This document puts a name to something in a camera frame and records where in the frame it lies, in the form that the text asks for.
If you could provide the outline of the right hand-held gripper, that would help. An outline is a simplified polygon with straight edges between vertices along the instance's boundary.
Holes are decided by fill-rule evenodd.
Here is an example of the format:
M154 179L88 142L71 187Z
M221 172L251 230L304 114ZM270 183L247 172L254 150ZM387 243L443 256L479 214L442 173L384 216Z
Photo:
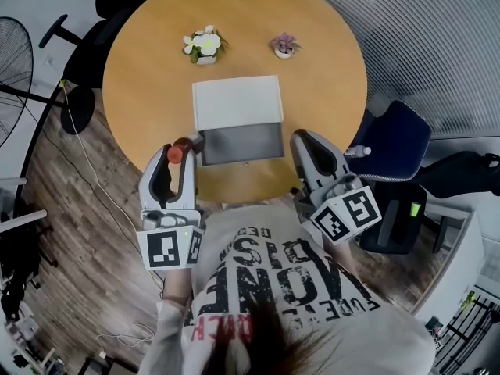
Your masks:
M338 245L381 220L372 191L349 173L342 152L325 137L304 129L291 135L291 153L298 177L309 194L297 201L303 223L311 223ZM318 181L334 179L322 186Z

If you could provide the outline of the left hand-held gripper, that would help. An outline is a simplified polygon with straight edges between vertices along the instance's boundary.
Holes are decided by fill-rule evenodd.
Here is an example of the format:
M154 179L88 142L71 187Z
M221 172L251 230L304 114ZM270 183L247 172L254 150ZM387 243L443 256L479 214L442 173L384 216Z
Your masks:
M205 142L199 133L196 145L180 165L179 185L173 196L167 157L171 144L164 145L149 161L139 182L143 230L137 233L147 270L192 268L198 262L204 230L196 207L197 158Z

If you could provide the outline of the red round object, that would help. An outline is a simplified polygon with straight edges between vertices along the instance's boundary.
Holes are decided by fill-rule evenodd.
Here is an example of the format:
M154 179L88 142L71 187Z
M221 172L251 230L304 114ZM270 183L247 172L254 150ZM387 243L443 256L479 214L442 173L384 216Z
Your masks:
M197 134L190 134L178 138L167 150L167 158L172 164L179 164L183 158L194 148L198 139Z

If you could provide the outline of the white drawer box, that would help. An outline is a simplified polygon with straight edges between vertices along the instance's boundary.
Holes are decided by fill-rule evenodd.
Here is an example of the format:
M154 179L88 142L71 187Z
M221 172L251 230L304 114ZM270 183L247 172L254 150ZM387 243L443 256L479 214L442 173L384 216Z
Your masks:
M278 76L237 77L192 84L198 162L220 166L284 157Z

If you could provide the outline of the person's right forearm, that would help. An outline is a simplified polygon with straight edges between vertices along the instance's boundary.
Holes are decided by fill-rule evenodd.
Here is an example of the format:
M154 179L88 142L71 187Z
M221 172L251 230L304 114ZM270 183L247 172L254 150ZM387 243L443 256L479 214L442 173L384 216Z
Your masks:
M351 275L361 281L359 273L356 269L356 261L352 256L350 241L343 241L334 245L329 240L323 239L323 249L336 263L340 264Z

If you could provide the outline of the person's left forearm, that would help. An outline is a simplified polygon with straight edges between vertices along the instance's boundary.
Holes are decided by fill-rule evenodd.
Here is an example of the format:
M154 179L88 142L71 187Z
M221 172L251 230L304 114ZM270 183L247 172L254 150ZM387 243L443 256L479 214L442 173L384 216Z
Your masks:
M167 270L163 281L162 299L185 305L191 297L191 269Z

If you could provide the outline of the clear plastic water bottle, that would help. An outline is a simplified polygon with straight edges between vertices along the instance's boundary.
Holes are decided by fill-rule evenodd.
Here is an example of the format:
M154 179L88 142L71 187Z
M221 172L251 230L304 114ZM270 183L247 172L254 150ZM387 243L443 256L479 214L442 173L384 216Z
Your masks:
M364 146L364 145L356 145L349 147L346 152L344 153L344 156L347 158L363 158L368 155L370 155L372 152L372 149L370 147Z

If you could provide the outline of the blue and white chair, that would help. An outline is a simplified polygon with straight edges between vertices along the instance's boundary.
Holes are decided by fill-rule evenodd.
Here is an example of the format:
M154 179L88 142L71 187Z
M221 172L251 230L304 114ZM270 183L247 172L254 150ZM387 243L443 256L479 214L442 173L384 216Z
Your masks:
M351 146L370 148L364 157L347 159L353 173L380 181L411 180L430 142L427 122L404 102L393 101L382 116L366 110Z

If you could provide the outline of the black standing fan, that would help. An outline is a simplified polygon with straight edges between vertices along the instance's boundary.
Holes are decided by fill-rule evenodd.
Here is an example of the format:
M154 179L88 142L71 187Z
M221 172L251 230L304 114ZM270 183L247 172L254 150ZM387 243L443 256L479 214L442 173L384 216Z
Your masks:
M61 109L61 125L68 134L79 134L89 124L95 109L90 88L66 89L59 83L64 100L56 101L31 92L34 72L33 46L26 27L12 17L0 16L0 147L6 142L32 100Z

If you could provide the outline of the small pink potted plant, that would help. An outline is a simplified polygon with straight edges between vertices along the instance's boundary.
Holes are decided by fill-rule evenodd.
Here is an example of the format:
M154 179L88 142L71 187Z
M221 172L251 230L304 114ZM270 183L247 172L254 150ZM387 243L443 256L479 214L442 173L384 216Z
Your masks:
M297 50L302 46L296 41L296 38L283 32L269 42L269 47L274 51L275 55L280 59L290 59Z

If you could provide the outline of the potted white flower plant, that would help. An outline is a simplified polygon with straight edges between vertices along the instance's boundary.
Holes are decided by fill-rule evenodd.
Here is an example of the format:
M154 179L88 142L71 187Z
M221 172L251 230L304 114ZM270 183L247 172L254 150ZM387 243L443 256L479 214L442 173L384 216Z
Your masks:
M183 43L183 54L190 58L191 63L199 66L214 64L217 57L229 46L213 25L207 25L204 30L197 30L190 36L184 36Z

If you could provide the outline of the black office chair with headrest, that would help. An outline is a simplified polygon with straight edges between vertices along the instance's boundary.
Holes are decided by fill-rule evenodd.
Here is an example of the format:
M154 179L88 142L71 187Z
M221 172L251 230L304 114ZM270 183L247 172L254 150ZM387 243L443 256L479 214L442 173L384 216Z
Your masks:
M48 29L38 44L44 48L58 37L75 45L62 78L84 88L101 88L105 64L116 36L136 9L146 0L95 0L95 9L101 21L97 22L84 37L78 37L65 27L68 17L60 16Z

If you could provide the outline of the black floor stand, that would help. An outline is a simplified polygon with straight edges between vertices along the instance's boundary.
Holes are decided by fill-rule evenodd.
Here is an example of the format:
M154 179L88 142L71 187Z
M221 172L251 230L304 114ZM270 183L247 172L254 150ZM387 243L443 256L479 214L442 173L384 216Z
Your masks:
M20 319L20 303L27 286L40 287L36 277L41 261L58 266L57 260L48 257L41 247L41 237L52 231L50 225L32 222L0 233L0 271L6 280L0 286L0 306L8 323Z

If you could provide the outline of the white desk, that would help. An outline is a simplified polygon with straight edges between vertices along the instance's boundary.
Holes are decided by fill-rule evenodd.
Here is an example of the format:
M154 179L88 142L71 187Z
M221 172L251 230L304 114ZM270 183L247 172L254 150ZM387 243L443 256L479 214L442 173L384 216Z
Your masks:
M450 247L430 286L414 305L411 313L426 323L432 317L447 324L475 285L484 264L484 245L475 212L430 204L426 214L432 220L445 216L452 221L452 231L445 238Z

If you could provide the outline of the person's white printed shirt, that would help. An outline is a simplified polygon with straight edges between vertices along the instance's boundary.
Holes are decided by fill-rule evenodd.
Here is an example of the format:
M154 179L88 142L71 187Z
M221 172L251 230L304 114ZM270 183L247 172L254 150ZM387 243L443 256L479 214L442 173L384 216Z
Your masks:
M206 220L185 305L158 302L137 375L429 375L425 326L323 249L286 207Z

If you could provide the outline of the black metal rack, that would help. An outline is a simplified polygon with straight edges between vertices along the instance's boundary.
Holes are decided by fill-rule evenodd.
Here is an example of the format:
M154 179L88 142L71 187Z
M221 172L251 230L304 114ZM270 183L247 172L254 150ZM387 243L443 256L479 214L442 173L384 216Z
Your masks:
M434 368L437 375L456 375L500 315L500 305L474 295L452 318L441 334Z

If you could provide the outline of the white furniture frame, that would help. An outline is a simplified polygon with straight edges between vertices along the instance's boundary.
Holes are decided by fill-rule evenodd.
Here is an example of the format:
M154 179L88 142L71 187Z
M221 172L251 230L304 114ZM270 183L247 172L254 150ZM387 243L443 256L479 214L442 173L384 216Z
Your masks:
M14 186L23 186L27 183L27 179L25 177L19 178L4 178L0 179L0 187L14 187ZM5 222L0 223L0 234L6 232L8 230L14 229L16 227L21 227L28 223L32 223L37 220L41 220L48 215L45 209L41 209L27 215L19 216L17 218L13 218L7 220Z

